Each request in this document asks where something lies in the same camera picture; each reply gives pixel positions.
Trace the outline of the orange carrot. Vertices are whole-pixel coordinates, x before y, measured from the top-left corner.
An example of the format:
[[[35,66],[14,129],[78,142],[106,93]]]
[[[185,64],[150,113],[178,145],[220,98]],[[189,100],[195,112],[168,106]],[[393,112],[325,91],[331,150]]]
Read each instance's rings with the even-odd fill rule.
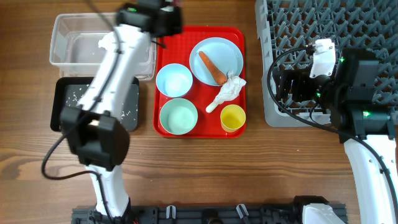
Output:
[[[205,64],[205,67],[208,69],[211,76],[213,77],[214,81],[218,85],[225,84],[228,80],[225,74],[218,69],[218,67],[210,60],[210,58],[203,51],[199,51],[198,54],[203,63]]]

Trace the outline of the mint green bowl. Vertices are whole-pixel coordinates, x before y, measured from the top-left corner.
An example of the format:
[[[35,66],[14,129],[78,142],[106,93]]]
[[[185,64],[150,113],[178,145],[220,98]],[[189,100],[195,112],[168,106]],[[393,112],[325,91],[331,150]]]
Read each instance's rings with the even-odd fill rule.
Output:
[[[175,98],[163,105],[159,119],[162,127],[168,133],[184,135],[196,126],[198,111],[191,101],[184,98]]]

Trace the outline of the white rice pile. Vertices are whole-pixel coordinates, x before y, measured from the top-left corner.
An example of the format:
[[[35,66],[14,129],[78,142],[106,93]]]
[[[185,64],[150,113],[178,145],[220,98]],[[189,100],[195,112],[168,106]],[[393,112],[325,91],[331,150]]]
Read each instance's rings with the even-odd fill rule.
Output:
[[[78,101],[84,96],[89,84],[68,85],[65,87],[63,102],[65,106],[76,106]],[[121,112],[121,119],[125,120],[132,118],[137,120],[139,104],[139,86],[132,84],[129,93],[123,103],[123,110]]]

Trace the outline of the red snack wrapper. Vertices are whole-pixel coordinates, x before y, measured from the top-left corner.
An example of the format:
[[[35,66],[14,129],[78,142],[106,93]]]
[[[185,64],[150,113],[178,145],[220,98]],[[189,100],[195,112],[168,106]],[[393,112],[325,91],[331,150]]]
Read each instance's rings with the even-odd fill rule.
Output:
[[[173,6],[181,7],[182,6],[182,0],[173,0]]]

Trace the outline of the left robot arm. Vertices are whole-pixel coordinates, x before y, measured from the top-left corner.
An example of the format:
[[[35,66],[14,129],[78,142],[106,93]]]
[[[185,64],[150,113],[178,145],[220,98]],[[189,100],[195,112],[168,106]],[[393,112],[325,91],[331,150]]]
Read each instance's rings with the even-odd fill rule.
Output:
[[[121,168],[130,141],[121,124],[124,102],[149,46],[158,37],[182,32],[180,4],[126,3],[111,29],[98,43],[106,54],[96,75],[76,106],[64,107],[60,121],[71,153],[92,176],[95,218],[102,223],[123,223],[130,207]]]

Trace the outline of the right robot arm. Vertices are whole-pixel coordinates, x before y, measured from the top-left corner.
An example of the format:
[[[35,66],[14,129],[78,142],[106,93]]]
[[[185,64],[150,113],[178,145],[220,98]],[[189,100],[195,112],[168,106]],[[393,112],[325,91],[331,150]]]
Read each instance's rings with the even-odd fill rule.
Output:
[[[376,54],[345,48],[337,58],[332,47],[308,45],[302,50],[312,54],[312,66],[282,71],[271,99],[286,112],[279,101],[292,90],[295,98],[314,99],[329,110],[330,127],[289,116],[339,136],[353,171],[363,223],[397,223],[396,129],[391,110],[373,103]]]

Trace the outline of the grey dishwasher rack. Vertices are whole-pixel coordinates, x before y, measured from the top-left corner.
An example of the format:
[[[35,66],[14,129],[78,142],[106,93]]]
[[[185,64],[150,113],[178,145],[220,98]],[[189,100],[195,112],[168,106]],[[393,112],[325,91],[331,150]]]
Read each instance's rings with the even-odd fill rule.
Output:
[[[387,105],[397,120],[396,0],[257,0],[257,37],[261,43],[265,120],[272,127],[302,127],[272,101],[267,73],[282,52],[329,38],[336,53],[345,48],[372,51],[379,59],[373,103]]]

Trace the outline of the light blue bowl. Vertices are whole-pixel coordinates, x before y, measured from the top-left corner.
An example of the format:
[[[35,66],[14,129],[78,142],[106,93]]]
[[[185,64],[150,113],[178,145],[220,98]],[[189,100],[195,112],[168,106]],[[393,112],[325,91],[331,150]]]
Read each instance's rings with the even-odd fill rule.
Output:
[[[161,94],[169,98],[181,98],[190,91],[193,75],[186,66],[171,63],[158,71],[155,82]]]

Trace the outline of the crumpled white napkin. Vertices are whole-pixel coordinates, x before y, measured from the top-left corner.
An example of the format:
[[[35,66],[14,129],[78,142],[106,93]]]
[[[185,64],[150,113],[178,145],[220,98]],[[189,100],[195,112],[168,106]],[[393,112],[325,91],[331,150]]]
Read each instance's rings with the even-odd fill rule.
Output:
[[[246,80],[235,75],[232,70],[227,72],[227,82],[222,85],[220,92],[215,96],[214,103],[220,105],[225,101],[232,101],[239,96],[246,85]]]

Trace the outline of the yellow plastic cup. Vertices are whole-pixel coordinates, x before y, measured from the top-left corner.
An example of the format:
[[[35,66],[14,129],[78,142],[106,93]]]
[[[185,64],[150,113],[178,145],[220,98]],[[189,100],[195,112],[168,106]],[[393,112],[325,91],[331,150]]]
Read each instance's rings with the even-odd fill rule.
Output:
[[[227,133],[242,128],[246,122],[246,112],[239,105],[227,105],[220,113],[221,127]]]

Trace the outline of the light blue plate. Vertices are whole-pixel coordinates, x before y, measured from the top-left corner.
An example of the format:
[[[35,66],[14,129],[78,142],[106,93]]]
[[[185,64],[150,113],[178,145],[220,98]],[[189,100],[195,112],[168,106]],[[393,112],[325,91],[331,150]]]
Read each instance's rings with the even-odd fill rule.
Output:
[[[192,49],[189,66],[193,75],[206,85],[219,86],[200,58],[199,52],[204,52],[225,75],[232,71],[234,75],[240,76],[243,70],[243,55],[232,41],[221,37],[210,37],[202,40]]]

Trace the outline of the white plastic spoon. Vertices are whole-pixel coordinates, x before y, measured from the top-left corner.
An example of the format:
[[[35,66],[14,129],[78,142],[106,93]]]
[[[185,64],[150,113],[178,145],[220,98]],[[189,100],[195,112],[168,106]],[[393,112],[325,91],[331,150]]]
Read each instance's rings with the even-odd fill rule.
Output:
[[[207,113],[211,113],[214,111],[214,109],[219,105],[217,101],[211,102],[205,109]]]

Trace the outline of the clear plastic bin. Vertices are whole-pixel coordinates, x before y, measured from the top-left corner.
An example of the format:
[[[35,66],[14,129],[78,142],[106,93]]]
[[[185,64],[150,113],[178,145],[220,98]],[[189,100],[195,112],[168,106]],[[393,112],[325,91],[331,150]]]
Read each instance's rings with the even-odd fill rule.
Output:
[[[139,28],[126,24],[116,25],[116,13],[104,13],[112,23],[123,42],[135,40]],[[106,56],[107,50],[98,47],[98,42],[112,32],[109,26],[96,13],[60,14],[55,20],[50,44],[49,61],[60,69],[61,77],[92,77],[98,73],[102,62],[104,75],[114,63],[115,56]],[[133,71],[139,80],[151,80],[154,77],[157,47],[150,43],[146,50],[136,57],[139,59]]]

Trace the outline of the black plastic tray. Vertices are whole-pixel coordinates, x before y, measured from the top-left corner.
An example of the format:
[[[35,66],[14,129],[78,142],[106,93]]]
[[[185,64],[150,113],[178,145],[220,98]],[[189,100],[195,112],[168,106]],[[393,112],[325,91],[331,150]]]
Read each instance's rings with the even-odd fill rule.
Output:
[[[60,132],[60,114],[63,110],[64,102],[63,97],[65,93],[65,87],[68,85],[80,85],[80,84],[89,84],[92,82],[93,77],[63,77],[60,78],[55,86],[55,95],[53,99],[53,107],[52,107],[52,116],[50,120],[50,128],[52,131]],[[139,86],[139,80],[134,78],[131,85],[136,84]],[[138,104],[138,115],[137,120],[134,121],[132,118],[128,118],[125,120],[121,119],[121,124],[125,127],[125,129],[129,132],[134,131],[139,124],[139,104]]]

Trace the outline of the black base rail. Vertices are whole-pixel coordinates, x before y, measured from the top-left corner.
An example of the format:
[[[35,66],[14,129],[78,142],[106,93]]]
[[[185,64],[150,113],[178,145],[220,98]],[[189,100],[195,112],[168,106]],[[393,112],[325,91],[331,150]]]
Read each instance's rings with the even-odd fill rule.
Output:
[[[248,213],[239,215],[236,207],[131,207],[132,222],[143,224],[208,223],[209,218],[219,218],[223,223],[299,223],[298,211],[289,204],[247,206]]]

